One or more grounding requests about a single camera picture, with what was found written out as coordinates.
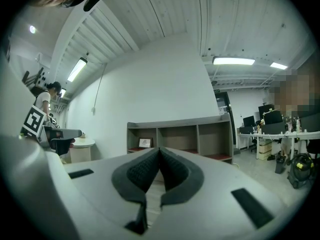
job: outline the white desk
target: white desk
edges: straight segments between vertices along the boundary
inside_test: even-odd
[[[71,163],[91,161],[91,146],[96,142],[91,138],[75,138],[70,148]]]
[[[259,133],[254,133],[254,134],[242,134],[238,133],[238,143],[240,143],[240,138],[252,138],[256,137],[256,159],[259,158],[259,140],[260,138],[262,139],[270,139],[270,140],[279,140],[279,139],[284,139],[284,138],[289,138],[291,139],[291,154],[290,154],[290,159],[294,158],[294,153],[295,153],[295,138],[299,138],[300,140],[318,140],[320,139],[320,131],[314,131],[314,132],[291,132],[288,134],[259,134]],[[298,153],[300,153],[301,145],[298,145]]]

